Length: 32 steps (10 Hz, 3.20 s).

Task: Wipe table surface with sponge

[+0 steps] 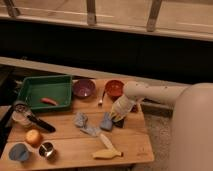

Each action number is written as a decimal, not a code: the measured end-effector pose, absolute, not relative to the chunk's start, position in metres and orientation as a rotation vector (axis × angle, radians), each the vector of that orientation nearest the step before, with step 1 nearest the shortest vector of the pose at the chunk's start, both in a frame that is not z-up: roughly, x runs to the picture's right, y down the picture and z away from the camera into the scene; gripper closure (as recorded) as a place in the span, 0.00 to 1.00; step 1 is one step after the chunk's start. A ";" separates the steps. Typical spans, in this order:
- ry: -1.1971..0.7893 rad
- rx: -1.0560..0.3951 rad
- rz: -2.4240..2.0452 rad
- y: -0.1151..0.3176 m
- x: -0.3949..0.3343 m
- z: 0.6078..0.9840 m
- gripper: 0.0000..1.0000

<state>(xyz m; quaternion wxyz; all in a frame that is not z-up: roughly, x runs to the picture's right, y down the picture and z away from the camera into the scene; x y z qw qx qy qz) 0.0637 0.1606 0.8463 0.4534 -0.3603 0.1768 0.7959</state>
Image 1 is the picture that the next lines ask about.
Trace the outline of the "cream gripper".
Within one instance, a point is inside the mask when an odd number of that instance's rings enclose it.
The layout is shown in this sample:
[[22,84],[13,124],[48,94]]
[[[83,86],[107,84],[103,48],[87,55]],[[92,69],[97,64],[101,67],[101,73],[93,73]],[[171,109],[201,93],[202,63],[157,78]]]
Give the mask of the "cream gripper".
[[110,111],[110,118],[113,120],[114,126],[118,128],[124,127],[125,119],[123,118],[125,118],[126,115],[131,112],[138,100],[139,98],[137,96],[127,96],[123,94],[113,103]]

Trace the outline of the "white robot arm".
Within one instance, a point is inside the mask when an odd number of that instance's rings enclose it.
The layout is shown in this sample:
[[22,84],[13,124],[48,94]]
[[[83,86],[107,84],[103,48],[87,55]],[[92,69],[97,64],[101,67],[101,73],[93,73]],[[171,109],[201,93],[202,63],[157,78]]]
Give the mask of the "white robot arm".
[[110,117],[122,120],[142,99],[173,108],[169,171],[213,171],[213,83],[151,86],[129,81]]

